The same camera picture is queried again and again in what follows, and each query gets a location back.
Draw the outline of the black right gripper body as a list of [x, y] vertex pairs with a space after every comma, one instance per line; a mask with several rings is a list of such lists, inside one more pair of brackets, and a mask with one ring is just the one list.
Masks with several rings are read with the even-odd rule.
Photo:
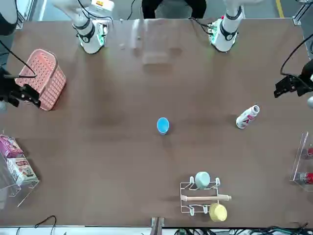
[[11, 74], [4, 68], [0, 67], [0, 101], [3, 104], [9, 103], [18, 107], [19, 101], [11, 95], [12, 92], [18, 91], [18, 85], [15, 83]]

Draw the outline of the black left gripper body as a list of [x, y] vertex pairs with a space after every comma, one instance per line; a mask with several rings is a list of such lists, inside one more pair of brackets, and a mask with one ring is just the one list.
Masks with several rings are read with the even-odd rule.
[[302, 73], [298, 76], [292, 76], [293, 92], [297, 92], [298, 96], [302, 96], [306, 93], [313, 91], [313, 74]]

